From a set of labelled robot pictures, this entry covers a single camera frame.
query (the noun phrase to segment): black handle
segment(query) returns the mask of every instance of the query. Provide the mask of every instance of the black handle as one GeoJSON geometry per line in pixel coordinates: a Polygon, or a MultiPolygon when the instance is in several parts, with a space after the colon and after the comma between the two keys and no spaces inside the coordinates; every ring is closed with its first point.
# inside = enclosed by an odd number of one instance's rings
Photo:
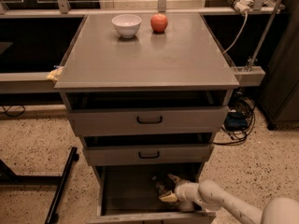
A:
{"type": "Polygon", "coordinates": [[[139,124],[158,124],[163,122],[163,117],[160,116],[157,120],[141,120],[139,116],[137,116],[137,123],[139,124]]]}
{"type": "Polygon", "coordinates": [[[138,152],[138,156],[140,159],[158,159],[160,157],[160,151],[157,151],[156,155],[153,156],[142,156],[141,152],[138,152]]]}

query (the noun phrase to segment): speckled floor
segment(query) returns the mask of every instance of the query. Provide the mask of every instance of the speckled floor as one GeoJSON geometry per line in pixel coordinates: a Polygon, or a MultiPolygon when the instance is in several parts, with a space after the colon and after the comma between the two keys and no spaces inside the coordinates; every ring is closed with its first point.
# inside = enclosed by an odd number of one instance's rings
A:
{"type": "MultiPolygon", "coordinates": [[[[266,129],[256,110],[256,123],[248,141],[236,147],[215,146],[200,180],[210,178],[235,196],[259,208],[275,197],[299,201],[299,128],[266,129]]],[[[60,175],[72,146],[78,148],[64,196],[58,208],[59,223],[85,223],[97,213],[99,184],[82,156],[62,105],[27,106],[17,119],[0,115],[0,157],[18,175],[60,175]]],[[[218,142],[227,136],[219,133],[218,142]]],[[[44,223],[54,187],[0,186],[0,223],[44,223]]],[[[225,210],[213,224],[238,223],[225,210]]]]}

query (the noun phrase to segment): bowl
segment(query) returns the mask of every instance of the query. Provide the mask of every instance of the bowl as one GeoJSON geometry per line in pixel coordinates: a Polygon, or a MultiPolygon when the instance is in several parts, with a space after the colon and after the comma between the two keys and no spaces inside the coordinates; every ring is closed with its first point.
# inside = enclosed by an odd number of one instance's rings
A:
{"type": "Polygon", "coordinates": [[[124,38],[133,37],[139,30],[141,18],[134,14],[122,14],[112,19],[114,29],[124,38]]]}

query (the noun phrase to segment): robotic arm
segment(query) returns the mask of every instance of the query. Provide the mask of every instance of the robotic arm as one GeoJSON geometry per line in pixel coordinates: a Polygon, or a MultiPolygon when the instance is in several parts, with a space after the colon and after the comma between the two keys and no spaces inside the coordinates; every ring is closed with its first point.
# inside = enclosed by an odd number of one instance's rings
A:
{"type": "Polygon", "coordinates": [[[276,198],[265,209],[250,205],[226,192],[211,180],[193,183],[168,175],[176,184],[179,201],[192,201],[203,208],[217,211],[222,207],[242,224],[298,224],[299,202],[289,198],[276,198]]]}

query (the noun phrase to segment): apple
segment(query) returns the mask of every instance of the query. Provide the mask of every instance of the apple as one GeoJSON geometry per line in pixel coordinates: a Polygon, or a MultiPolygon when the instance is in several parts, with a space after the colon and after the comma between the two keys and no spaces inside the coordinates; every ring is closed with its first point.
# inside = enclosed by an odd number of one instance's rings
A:
{"type": "Polygon", "coordinates": [[[157,13],[151,17],[150,25],[153,31],[162,33],[168,25],[168,18],[162,13],[157,13]]]}

